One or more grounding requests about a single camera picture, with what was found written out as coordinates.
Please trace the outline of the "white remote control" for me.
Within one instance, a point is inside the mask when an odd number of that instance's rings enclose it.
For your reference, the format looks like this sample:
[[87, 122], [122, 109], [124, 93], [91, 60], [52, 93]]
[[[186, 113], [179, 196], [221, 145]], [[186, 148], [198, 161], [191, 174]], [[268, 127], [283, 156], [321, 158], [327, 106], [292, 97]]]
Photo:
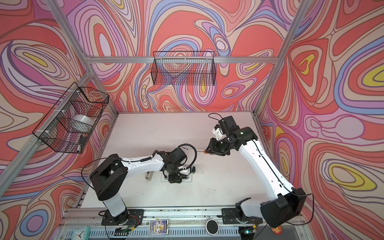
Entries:
[[181, 184], [181, 183], [191, 183], [192, 176], [169, 176], [169, 175], [161, 175], [162, 182], [168, 182], [171, 184]]

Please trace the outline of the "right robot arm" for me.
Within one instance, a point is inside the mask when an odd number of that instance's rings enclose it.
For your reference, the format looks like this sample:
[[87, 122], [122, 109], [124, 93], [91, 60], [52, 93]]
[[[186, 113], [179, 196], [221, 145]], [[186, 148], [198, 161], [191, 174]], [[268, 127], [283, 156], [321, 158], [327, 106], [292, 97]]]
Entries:
[[301, 188], [295, 188], [280, 173], [266, 154], [258, 136], [250, 127], [240, 128], [232, 116], [218, 120], [213, 129], [206, 154], [229, 156], [231, 150], [238, 151], [259, 176], [259, 184], [266, 190], [260, 200], [245, 198], [235, 204], [233, 218], [248, 223], [251, 218], [262, 218], [276, 228], [299, 216], [307, 200]]

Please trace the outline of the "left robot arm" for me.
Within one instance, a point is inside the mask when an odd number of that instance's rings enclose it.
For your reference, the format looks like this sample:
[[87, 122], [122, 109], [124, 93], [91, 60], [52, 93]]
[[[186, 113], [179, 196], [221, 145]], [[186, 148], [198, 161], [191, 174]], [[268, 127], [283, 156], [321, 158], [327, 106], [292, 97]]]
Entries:
[[141, 158], [121, 158], [118, 154], [107, 157], [91, 174], [90, 181], [98, 197], [107, 208], [103, 215], [103, 226], [141, 224], [138, 214], [132, 214], [120, 195], [120, 188], [131, 176], [162, 172], [170, 183], [181, 183], [183, 162], [187, 160], [181, 148], [171, 152], [154, 151], [152, 155]]

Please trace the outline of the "beige black stapler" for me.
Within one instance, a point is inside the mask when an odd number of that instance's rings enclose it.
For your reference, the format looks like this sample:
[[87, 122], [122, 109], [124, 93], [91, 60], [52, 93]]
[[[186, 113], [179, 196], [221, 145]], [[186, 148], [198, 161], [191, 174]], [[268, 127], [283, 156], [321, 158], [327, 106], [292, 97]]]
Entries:
[[147, 181], [151, 181], [152, 180], [152, 177], [153, 177], [153, 172], [147, 172], [146, 173], [146, 176], [145, 176], [145, 179]]

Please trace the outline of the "colourful card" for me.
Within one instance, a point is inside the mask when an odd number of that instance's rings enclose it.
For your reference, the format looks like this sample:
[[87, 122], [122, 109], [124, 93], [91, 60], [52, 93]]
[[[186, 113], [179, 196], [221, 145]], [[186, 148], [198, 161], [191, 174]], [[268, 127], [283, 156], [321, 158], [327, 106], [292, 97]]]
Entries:
[[149, 235], [168, 235], [169, 234], [169, 220], [156, 220], [150, 221]]

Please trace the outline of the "round black white speaker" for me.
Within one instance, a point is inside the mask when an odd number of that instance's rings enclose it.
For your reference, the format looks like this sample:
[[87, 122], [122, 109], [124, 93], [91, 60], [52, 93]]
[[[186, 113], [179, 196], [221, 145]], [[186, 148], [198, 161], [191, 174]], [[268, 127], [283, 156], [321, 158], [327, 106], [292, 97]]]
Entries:
[[205, 228], [206, 232], [211, 236], [217, 235], [220, 230], [219, 223], [214, 219], [207, 220]]

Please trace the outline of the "small black item in basket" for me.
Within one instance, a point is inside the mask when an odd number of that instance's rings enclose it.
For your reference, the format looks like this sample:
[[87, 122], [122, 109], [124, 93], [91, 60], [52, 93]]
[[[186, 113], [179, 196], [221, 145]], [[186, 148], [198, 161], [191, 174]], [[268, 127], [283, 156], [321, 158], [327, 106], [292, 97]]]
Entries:
[[83, 135], [80, 136], [78, 146], [82, 148], [87, 142], [87, 137], [84, 137]]

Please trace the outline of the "white tape roll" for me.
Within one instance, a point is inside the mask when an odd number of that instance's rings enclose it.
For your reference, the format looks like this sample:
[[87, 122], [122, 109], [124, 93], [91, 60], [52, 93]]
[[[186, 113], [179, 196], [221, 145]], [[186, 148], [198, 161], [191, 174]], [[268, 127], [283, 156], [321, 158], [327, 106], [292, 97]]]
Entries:
[[71, 120], [72, 128], [81, 132], [89, 131], [93, 127], [94, 123], [94, 120], [85, 115], [74, 115]]

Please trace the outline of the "red round badge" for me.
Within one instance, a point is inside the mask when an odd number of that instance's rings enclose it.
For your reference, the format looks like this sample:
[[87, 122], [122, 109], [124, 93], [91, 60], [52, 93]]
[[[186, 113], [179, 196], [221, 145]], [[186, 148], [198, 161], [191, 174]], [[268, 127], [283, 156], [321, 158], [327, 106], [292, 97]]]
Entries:
[[278, 226], [276, 228], [271, 228], [272, 232], [275, 234], [275, 235], [281, 235], [282, 234], [282, 228], [281, 226]]

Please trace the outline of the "small green clock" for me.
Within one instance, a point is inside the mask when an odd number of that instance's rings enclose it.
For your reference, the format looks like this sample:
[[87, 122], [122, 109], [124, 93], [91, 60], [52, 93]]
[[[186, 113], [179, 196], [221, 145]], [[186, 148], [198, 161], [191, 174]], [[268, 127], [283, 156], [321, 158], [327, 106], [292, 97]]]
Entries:
[[74, 231], [72, 240], [88, 240], [89, 237], [90, 227], [82, 227]]

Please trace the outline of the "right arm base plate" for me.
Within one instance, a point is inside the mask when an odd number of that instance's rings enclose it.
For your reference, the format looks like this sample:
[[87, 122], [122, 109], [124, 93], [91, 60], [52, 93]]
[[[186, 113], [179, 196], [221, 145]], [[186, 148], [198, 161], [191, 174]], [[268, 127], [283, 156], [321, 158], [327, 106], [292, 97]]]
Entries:
[[221, 209], [221, 215], [218, 215], [218, 218], [222, 218], [225, 225], [234, 225], [234, 224], [253, 224], [260, 225], [263, 223], [262, 218], [258, 217], [247, 217], [245, 214], [238, 208], [223, 208]]

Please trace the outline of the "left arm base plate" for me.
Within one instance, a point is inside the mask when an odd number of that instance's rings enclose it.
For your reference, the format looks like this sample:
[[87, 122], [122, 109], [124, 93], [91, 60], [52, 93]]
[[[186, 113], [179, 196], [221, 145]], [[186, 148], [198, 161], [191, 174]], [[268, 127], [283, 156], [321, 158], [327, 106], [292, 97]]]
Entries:
[[113, 217], [109, 210], [102, 215], [102, 226], [129, 226], [137, 227], [143, 222], [143, 209], [126, 209], [116, 217]]

